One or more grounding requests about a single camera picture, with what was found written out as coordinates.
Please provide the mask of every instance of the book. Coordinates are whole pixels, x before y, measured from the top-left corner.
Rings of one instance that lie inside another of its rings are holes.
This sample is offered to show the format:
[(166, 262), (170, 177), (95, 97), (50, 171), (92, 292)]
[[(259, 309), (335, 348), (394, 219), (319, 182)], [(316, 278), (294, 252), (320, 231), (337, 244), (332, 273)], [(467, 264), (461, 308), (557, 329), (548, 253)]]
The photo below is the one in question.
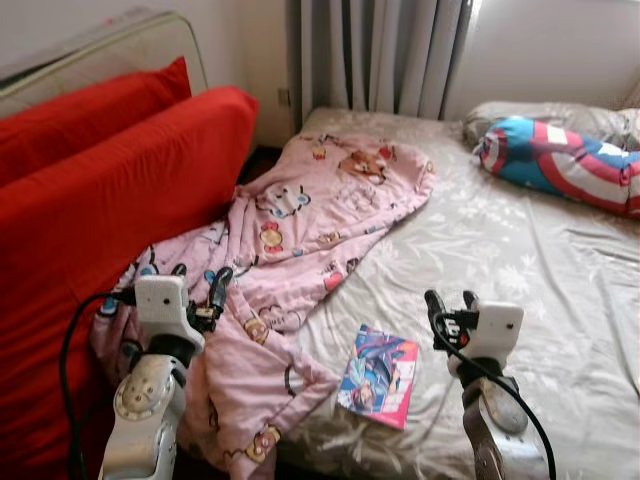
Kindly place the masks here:
[(403, 430), (413, 386), (418, 345), (360, 327), (338, 391), (338, 405)]

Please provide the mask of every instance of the cartoon print blanket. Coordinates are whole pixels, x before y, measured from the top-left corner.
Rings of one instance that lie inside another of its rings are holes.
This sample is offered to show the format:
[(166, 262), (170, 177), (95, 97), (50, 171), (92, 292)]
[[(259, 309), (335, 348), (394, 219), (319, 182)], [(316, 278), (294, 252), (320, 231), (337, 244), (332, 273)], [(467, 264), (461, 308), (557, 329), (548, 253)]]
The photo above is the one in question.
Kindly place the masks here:
[[(339, 382), (291, 334), (394, 223), (428, 200), (433, 181), (433, 164), (413, 147), (364, 135), (299, 136), (271, 171), (237, 189), (226, 220), (137, 259), (118, 287), (184, 263), (198, 303), (211, 272), (234, 270), (225, 312), (189, 368), (183, 447), (233, 479), (273, 477), (275, 444)], [(140, 334), (135, 310), (106, 302), (96, 314), (91, 342), (113, 383), (126, 373), (123, 340)]]

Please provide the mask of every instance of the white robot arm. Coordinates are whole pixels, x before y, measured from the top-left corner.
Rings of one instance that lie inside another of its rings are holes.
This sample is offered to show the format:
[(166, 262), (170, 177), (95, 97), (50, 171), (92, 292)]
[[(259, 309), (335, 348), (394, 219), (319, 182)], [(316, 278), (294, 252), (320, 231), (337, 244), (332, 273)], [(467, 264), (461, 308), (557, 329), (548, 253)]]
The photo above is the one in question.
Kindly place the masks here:
[[(520, 398), (515, 379), (502, 374), (524, 311), (510, 303), (480, 301), (469, 291), (463, 298), (466, 310), (447, 312), (435, 290), (425, 293), (433, 348), (447, 351), (449, 373), (464, 388), (463, 425), (474, 451), (476, 479), (555, 479), (553, 451), (542, 426)], [(546, 462), (531, 423), (544, 444)]]
[(134, 352), (133, 369), (116, 391), (116, 420), (99, 478), (169, 480), (173, 476), (187, 368), (192, 356), (204, 348), (202, 334), (215, 329), (231, 277), (226, 267), (218, 272), (205, 308), (189, 302), (181, 276), (150, 275), (136, 282), (138, 321), (149, 346), (145, 352)]

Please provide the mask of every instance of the curtain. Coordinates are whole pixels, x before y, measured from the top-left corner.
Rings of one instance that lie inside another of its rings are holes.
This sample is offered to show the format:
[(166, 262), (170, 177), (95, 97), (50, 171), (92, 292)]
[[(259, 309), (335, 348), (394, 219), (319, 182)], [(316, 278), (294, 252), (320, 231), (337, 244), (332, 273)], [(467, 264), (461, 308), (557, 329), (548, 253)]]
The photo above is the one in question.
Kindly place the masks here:
[(297, 127), (317, 106), (439, 118), (462, 2), (289, 0)]

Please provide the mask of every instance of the bed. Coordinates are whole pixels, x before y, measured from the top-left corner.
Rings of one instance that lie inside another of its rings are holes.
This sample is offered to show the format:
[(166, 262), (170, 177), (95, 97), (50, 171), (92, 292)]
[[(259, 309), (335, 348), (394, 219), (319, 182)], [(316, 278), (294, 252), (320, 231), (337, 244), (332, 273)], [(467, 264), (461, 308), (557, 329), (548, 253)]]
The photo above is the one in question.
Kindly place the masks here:
[(459, 123), (318, 109), (303, 128), (312, 131), (413, 144), (435, 163), (437, 183), (297, 341), (339, 375), (362, 323), (418, 341), (420, 353), (404, 432), (336, 407), (334, 394), (286, 437), (279, 458), (340, 476), (472, 478), (462, 388), (432, 349), (423, 300), (436, 288), (460, 307), (472, 289), (525, 309), (505, 373), (545, 426), (558, 478), (638, 478), (638, 223), (492, 177)]

